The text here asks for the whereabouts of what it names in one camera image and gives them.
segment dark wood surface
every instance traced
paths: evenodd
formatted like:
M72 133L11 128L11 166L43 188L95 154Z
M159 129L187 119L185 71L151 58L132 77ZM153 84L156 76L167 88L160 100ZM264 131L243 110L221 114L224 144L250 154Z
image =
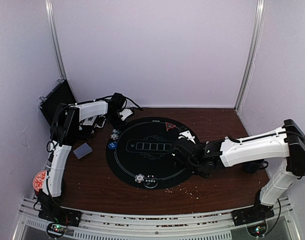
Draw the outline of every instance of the dark wood surface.
M182 122L201 142L234 138L247 133L233 109L146 108L136 118L159 116ZM78 160L71 152L65 167L64 207L112 214L168 215L206 213L244 207L254 203L255 193L269 178L261 170L253 175L240 165L214 171L210 178L193 175L186 182L164 190L138 189L119 180L106 162L106 145L112 132L106 125L87 143L93 152ZM85 141L73 146L77 148Z

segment black circular mat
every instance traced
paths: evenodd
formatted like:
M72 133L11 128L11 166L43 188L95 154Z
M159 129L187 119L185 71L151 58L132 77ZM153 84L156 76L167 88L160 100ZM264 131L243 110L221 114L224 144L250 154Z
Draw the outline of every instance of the black circular mat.
M106 147L106 159L112 172L123 182L136 188L166 189L192 175L174 165L167 154L179 133L190 130L184 124L165 117L144 117L114 130Z

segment robotic arm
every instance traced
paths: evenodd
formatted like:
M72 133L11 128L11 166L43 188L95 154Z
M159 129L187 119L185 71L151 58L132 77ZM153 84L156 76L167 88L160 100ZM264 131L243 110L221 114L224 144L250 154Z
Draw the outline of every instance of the robotic arm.
M180 133L169 153L176 163L205 178L213 170L236 164L258 170L263 159L284 158L269 183L257 192L254 206L232 212L235 226L273 217L272 208L278 198L294 181L305 176L305 135L291 119L285 120L283 127L267 133L239 139L228 136L201 144L195 144L191 133L185 131Z
M125 119L134 114L131 109L124 107L129 98L120 93L109 96L110 99L107 98L75 104L61 103L57 107L50 127L51 141L47 144L49 152L46 163L47 175L38 193L38 201L41 204L40 218L62 225L78 226L81 212L61 208L59 197L62 193L66 160L72 146L79 139L78 133L82 130L82 123L89 118L103 116L119 130L126 124Z

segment red triangle logo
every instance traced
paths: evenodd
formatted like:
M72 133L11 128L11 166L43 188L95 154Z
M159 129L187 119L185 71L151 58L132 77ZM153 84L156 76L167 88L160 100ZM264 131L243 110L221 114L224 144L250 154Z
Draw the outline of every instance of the red triangle logo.
M167 131L168 131L169 129L174 129L175 127L176 127L176 125L175 125L175 124L172 124L172 123L166 122L166 129L167 129Z

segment metal frame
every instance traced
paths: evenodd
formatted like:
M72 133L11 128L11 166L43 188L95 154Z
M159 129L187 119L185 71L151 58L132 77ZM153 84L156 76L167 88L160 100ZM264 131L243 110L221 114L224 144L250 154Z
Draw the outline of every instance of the metal frame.
M54 10L53 10L53 1L45 0L45 5L46 5L46 13L47 13L48 23L49 23L49 27L50 27L51 36L52 36L52 42L53 42L53 47L54 47L54 51L55 51L56 62L57 62L60 78L62 80L65 80L65 79L67 79L67 76L66 76L66 72L65 72L61 49L59 47L59 41L58 41L58 35L57 35L57 29L56 29L56 23L55 23L55 15L54 15Z
M240 110L242 101L244 99L244 95L246 93L246 88L247 88L248 82L251 77L252 66L253 66L253 62L255 59L257 47L259 45L259 39L260 39L262 27L263 27L265 5L266 5L266 0L257 0L257 10L256 10L256 16L255 16L254 25L253 25L252 38L251 38L251 43L250 43L248 59L246 62L246 67L245 67L244 73L243 73L243 78L242 78L239 94L237 97L237 101L236 101L236 104L234 107L236 112L238 112Z
M36 198L25 198L22 202L17 227L12 239L21 240L25 226L45 231L48 222L38 218L33 206ZM300 240L293 208L288 197L280 199L281 216L287 219L286 225L292 240ZM231 240L234 226L231 211L214 211L178 215L123 215L81 210L79 227L68 227L66 237L76 240ZM276 219L279 205L273 207Z

